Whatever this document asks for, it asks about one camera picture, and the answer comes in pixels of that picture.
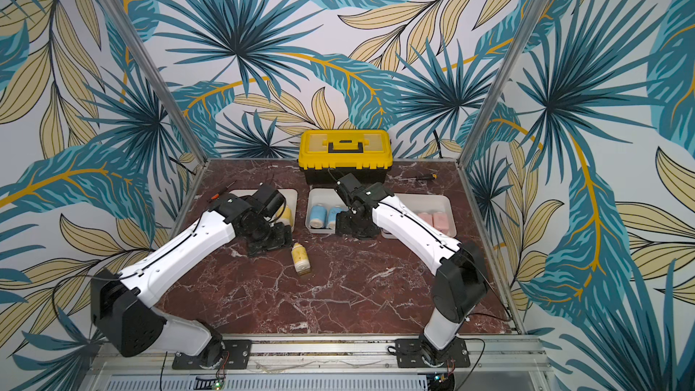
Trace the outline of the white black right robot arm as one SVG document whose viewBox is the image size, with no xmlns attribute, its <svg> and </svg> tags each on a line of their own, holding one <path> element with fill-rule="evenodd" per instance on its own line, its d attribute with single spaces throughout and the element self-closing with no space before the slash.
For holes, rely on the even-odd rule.
<svg viewBox="0 0 695 391">
<path fill-rule="evenodd" d="M 337 235 L 371 239 L 386 231 L 434 275 L 434 310 L 419 337 L 416 354 L 432 367 L 451 360 L 461 325 L 489 292 L 481 249 L 430 226 L 381 183 L 364 185 L 347 174 L 337 180 L 335 191 L 347 206 L 336 216 Z"/>
</svg>

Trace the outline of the blue pencil sharpener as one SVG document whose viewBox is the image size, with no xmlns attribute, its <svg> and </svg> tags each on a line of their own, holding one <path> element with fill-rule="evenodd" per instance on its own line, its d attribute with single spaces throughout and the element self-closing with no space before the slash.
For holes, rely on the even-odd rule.
<svg viewBox="0 0 695 391">
<path fill-rule="evenodd" d="M 326 226 L 328 210 L 325 206 L 313 206 L 309 212 L 309 227 L 311 229 L 323 229 Z"/>
<path fill-rule="evenodd" d="M 342 213 L 343 211 L 344 209 L 340 206 L 335 206 L 329 210 L 326 224 L 326 227 L 329 230 L 334 231 L 336 229 L 338 214 Z"/>
</svg>

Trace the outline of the pink pencil sharpener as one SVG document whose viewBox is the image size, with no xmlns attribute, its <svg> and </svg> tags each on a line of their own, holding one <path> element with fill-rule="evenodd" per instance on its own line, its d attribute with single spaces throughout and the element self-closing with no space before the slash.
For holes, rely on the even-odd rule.
<svg viewBox="0 0 695 391">
<path fill-rule="evenodd" d="M 432 214 L 433 227 L 444 235 L 449 235 L 451 225 L 446 213 L 435 212 Z"/>
<path fill-rule="evenodd" d="M 434 217 L 432 214 L 429 213 L 420 213 L 418 216 L 429 226 L 434 227 Z"/>
</svg>

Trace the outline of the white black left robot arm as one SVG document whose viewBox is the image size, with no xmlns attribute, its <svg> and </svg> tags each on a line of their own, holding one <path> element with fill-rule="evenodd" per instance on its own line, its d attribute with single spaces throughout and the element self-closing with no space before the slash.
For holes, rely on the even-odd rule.
<svg viewBox="0 0 695 391">
<path fill-rule="evenodd" d="M 193 358 L 204 369 L 226 355 L 221 334 L 200 320 L 157 309 L 162 296 L 220 247 L 241 239 L 256 256 L 292 244 L 280 221 L 287 199 L 272 186 L 251 195 L 219 195 L 198 219 L 155 253 L 117 273 L 102 270 L 90 281 L 90 319 L 124 358 L 159 349 Z"/>
</svg>

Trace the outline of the yellow pencil sharpener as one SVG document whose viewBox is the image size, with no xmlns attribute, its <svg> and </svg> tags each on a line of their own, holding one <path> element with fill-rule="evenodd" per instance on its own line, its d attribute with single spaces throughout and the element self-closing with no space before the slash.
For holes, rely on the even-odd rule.
<svg viewBox="0 0 695 391">
<path fill-rule="evenodd" d="M 298 273 L 298 275 L 304 275 L 311 272 L 311 262 L 309 261 L 307 250 L 302 244 L 295 243 L 293 245 L 291 248 L 291 257 L 295 271 Z"/>
<path fill-rule="evenodd" d="M 293 228 L 294 226 L 294 215 L 290 207 L 285 207 L 278 212 L 278 222 Z"/>
</svg>

